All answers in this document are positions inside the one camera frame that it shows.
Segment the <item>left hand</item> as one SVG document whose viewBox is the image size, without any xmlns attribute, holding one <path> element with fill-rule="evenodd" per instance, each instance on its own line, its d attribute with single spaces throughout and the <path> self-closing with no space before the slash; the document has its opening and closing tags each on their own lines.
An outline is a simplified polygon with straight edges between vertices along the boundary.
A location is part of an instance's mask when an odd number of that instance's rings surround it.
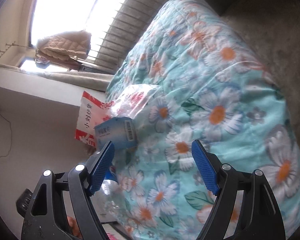
<svg viewBox="0 0 300 240">
<path fill-rule="evenodd" d="M 77 221 L 70 216 L 68 216 L 67 219 L 70 226 L 71 234 L 79 239 L 82 239 L 82 235 L 78 227 Z"/>
</svg>

